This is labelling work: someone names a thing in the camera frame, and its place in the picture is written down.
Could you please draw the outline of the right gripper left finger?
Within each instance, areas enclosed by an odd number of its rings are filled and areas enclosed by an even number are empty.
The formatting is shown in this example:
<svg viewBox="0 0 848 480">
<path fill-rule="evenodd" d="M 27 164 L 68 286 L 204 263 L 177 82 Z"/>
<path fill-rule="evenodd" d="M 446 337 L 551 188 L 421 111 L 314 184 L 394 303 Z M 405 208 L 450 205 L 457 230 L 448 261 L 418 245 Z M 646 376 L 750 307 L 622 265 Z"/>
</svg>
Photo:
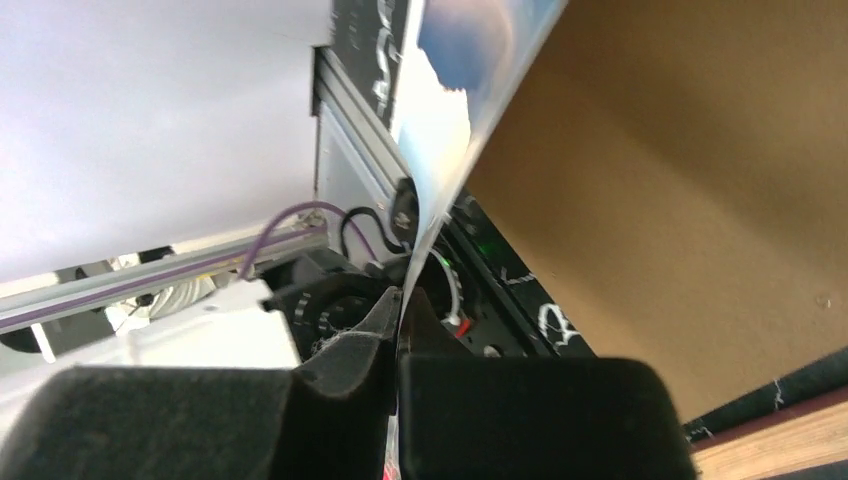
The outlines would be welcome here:
<svg viewBox="0 0 848 480">
<path fill-rule="evenodd" d="M 292 370 L 74 367 L 1 449 L 5 479 L 379 479 L 401 292 Z"/>
</svg>

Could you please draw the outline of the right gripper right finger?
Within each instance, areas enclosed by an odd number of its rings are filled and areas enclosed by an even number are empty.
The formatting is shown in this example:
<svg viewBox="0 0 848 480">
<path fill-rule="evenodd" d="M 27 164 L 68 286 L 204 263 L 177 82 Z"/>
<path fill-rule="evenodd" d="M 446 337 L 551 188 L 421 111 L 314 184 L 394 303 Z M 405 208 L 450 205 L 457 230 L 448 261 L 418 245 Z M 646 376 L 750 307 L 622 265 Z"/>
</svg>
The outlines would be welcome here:
<svg viewBox="0 0 848 480">
<path fill-rule="evenodd" d="M 693 479 L 664 383 L 626 358 L 471 354 L 421 289 L 398 338 L 406 479 Z"/>
</svg>

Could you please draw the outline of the brown cardboard backing board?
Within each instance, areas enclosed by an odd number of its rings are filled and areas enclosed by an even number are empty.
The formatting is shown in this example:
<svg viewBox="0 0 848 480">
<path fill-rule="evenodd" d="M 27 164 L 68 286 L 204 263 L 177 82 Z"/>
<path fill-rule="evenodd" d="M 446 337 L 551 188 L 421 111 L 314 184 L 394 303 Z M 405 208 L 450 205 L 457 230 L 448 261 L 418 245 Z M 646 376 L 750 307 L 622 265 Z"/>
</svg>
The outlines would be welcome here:
<svg viewBox="0 0 848 480">
<path fill-rule="evenodd" d="M 847 343 L 847 5 L 572 1 L 471 193 L 686 420 Z"/>
</svg>

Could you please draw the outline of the landscape photo print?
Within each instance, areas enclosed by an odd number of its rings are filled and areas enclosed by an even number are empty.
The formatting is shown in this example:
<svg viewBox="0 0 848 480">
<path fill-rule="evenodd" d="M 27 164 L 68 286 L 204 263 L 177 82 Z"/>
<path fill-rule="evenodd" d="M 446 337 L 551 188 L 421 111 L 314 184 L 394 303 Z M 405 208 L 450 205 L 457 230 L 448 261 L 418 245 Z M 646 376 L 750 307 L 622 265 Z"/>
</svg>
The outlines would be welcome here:
<svg viewBox="0 0 848 480">
<path fill-rule="evenodd" d="M 390 216 L 395 224 L 411 214 L 401 226 L 411 233 L 406 294 L 423 290 L 418 278 L 438 234 L 470 194 L 486 141 L 564 9 L 562 1 L 412 4 L 390 122 L 408 168 Z"/>
</svg>

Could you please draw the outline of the pink wooden picture frame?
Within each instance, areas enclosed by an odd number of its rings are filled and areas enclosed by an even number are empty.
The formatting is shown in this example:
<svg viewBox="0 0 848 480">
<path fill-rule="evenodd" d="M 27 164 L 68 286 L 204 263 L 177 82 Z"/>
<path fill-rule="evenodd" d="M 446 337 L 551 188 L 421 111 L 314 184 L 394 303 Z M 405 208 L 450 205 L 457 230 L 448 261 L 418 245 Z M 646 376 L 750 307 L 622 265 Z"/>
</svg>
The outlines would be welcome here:
<svg viewBox="0 0 848 480">
<path fill-rule="evenodd" d="M 766 479 L 847 459 L 845 387 L 694 447 L 700 479 Z"/>
</svg>

